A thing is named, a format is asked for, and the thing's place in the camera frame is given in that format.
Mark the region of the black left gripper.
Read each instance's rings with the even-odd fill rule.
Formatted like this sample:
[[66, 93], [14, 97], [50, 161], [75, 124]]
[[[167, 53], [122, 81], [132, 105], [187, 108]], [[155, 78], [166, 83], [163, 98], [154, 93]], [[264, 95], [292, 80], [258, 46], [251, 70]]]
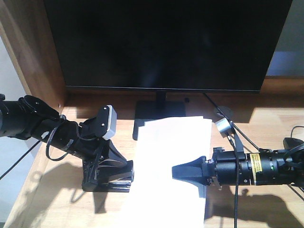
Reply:
[[87, 119], [76, 125], [76, 139], [72, 145], [72, 155], [84, 161], [94, 159], [97, 155], [98, 147], [105, 144], [103, 138], [97, 138], [94, 134], [94, 124], [96, 117]]

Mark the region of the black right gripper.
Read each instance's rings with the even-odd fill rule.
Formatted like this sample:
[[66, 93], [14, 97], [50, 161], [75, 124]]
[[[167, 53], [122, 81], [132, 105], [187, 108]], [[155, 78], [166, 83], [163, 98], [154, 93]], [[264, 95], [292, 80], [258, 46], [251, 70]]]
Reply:
[[[248, 185], [248, 162], [243, 151], [237, 152], [240, 162], [239, 184]], [[199, 197], [205, 198], [209, 185], [235, 185], [237, 179], [236, 158], [233, 151], [214, 148], [212, 158], [201, 156], [191, 162], [175, 165], [172, 178], [190, 183], [198, 188]]]

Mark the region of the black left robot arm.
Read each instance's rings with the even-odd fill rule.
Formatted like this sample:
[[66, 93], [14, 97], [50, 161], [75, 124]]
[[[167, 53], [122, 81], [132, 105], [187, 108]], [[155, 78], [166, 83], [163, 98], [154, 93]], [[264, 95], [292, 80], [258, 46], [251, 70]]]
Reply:
[[116, 159], [111, 138], [115, 134], [116, 112], [111, 105], [82, 123], [69, 121], [37, 97], [26, 95], [17, 101], [0, 100], [0, 135], [46, 143], [46, 156], [53, 146], [98, 167], [113, 167]]

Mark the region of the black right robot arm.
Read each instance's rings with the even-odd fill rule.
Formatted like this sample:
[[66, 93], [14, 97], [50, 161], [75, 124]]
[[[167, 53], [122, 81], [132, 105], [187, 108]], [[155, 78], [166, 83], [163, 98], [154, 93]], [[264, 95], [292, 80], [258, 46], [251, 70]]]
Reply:
[[172, 177], [199, 186], [293, 185], [304, 186], [304, 142], [293, 137], [283, 140], [283, 149], [261, 149], [244, 153], [243, 143], [229, 142], [233, 150], [213, 149], [210, 160], [205, 156], [172, 167]]

